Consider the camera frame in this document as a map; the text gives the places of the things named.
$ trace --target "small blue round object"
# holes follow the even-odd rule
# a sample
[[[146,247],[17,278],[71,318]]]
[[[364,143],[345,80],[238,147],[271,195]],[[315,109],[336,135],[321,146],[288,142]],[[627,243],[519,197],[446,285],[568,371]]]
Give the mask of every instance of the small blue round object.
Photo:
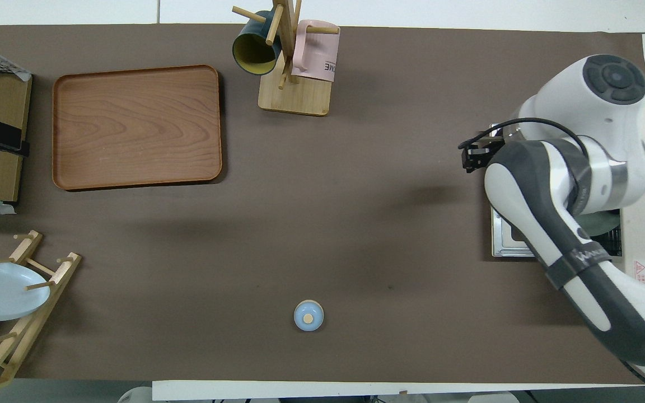
[[[292,316],[295,325],[303,331],[315,331],[323,324],[323,307],[317,301],[305,300],[297,304],[295,313]]]

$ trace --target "dish rack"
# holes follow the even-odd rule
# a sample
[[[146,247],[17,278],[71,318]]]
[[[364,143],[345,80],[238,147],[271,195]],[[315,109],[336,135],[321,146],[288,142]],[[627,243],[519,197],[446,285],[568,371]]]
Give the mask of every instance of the dish rack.
[[[39,286],[50,287],[51,292],[46,302],[36,311],[17,319],[8,332],[0,335],[0,388],[8,385],[15,377],[36,341],[36,337],[44,327],[46,319],[49,318],[49,314],[59,301],[64,288],[82,260],[80,255],[71,252],[66,257],[57,260],[59,268],[49,270],[31,258],[44,235],[31,230],[28,234],[14,235],[13,237],[16,240],[21,240],[21,243],[8,259],[0,260],[0,263],[12,262],[36,269],[44,278],[46,276],[49,278],[46,283]]]

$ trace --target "dark blue mug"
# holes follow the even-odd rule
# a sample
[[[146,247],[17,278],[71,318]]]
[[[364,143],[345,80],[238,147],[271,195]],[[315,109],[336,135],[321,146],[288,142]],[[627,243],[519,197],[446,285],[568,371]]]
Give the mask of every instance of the dark blue mug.
[[[274,11],[258,11],[256,14],[265,18],[265,23],[248,20],[233,41],[233,59],[244,71],[263,76],[275,67],[282,47],[277,35],[272,46],[265,43]]]

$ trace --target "mug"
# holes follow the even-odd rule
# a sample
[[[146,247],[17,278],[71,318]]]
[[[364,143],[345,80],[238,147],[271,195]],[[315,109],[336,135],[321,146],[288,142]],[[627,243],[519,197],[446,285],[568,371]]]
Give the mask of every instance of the mug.
[[[280,37],[275,36],[272,46],[265,43],[274,11],[258,11],[265,18],[265,23],[248,20],[233,41],[233,59],[244,71],[256,76],[263,76],[272,71],[280,56]]]
[[[309,34],[308,26],[336,28],[337,34]],[[335,81],[338,62],[339,26],[327,21],[302,20],[297,25],[295,51],[292,53],[293,76]]]

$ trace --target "pink mug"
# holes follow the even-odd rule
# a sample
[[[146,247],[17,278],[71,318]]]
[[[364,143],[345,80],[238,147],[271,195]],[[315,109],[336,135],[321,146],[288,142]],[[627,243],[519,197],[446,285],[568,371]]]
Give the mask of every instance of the pink mug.
[[[308,26],[334,28],[337,34],[310,34]],[[295,51],[292,54],[293,76],[335,81],[335,65],[338,62],[340,28],[333,23],[319,20],[302,20],[297,25]]]

